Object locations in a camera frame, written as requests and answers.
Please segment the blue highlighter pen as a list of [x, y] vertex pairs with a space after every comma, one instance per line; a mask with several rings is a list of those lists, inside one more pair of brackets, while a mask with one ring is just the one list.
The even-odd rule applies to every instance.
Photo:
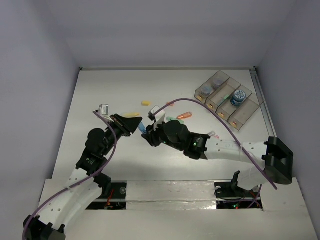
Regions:
[[144, 126], [144, 124], [142, 122], [138, 125], [138, 129], [140, 130], [140, 132], [142, 134], [146, 134], [147, 133], [146, 127]]

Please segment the yellow highlighter body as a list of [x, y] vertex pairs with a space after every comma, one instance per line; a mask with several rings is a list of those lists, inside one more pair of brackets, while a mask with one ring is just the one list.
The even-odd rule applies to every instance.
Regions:
[[125, 112], [121, 114], [122, 117], [125, 118], [135, 118], [135, 117], [139, 117], [140, 113], [139, 112]]

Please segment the yellow marker cap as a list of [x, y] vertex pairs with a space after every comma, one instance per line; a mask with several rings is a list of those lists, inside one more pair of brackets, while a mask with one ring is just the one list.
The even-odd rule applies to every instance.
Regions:
[[147, 101], [147, 100], [143, 100], [143, 101], [141, 102], [141, 105], [142, 105], [142, 106], [150, 106], [150, 105], [151, 105], [151, 102], [150, 102], [150, 101]]

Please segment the paperclip jar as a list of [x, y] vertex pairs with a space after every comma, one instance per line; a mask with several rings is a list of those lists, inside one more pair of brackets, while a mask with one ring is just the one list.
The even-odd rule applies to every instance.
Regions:
[[211, 87], [214, 90], [217, 90], [224, 82], [225, 80], [223, 78], [215, 78], [211, 82]]
[[211, 95], [212, 91], [213, 91], [213, 89], [210, 85], [204, 85], [201, 88], [201, 94], [206, 98]]

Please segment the blue lid pin jar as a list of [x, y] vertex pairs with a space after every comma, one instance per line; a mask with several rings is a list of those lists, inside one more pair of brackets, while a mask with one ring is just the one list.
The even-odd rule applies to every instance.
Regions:
[[233, 105], [233, 106], [240, 106], [244, 100], [246, 99], [247, 95], [246, 95], [246, 92], [241, 90], [241, 89], [238, 89], [236, 90], [231, 99], [230, 99], [230, 103]]

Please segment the clear green highlighter body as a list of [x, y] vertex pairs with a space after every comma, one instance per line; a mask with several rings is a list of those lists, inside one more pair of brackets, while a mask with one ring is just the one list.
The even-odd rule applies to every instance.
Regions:
[[229, 94], [226, 94], [219, 102], [218, 102], [218, 105], [220, 106], [221, 104], [224, 103], [225, 100], [227, 100], [229, 98]]

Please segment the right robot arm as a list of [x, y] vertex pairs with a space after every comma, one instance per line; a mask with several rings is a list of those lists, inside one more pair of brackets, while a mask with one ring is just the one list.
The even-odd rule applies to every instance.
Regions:
[[234, 173], [230, 190], [235, 196], [242, 196], [265, 183], [292, 183], [294, 154], [277, 137], [269, 137], [265, 142], [239, 143], [191, 132], [178, 120], [149, 125], [141, 136], [152, 147], [164, 144], [193, 160], [226, 160], [252, 164], [249, 169]]

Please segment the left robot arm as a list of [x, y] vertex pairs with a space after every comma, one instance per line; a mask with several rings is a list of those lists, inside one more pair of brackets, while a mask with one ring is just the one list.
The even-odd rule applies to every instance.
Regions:
[[113, 158], [121, 137], [131, 136], [142, 117], [111, 115], [101, 120], [107, 129], [92, 129], [85, 149], [62, 190], [40, 205], [23, 222], [24, 240], [64, 240], [66, 233], [98, 197], [110, 194], [111, 178], [102, 171]]

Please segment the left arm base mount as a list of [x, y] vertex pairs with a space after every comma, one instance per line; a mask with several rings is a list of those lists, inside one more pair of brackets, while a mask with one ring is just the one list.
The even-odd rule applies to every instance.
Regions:
[[127, 182], [112, 182], [108, 194], [101, 195], [94, 200], [86, 210], [125, 210]]

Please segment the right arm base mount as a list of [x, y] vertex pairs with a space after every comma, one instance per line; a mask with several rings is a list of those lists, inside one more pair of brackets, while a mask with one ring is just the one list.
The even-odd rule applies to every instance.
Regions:
[[216, 181], [214, 195], [218, 210], [263, 209], [261, 187], [257, 190], [245, 190], [238, 186], [240, 171], [230, 181]]

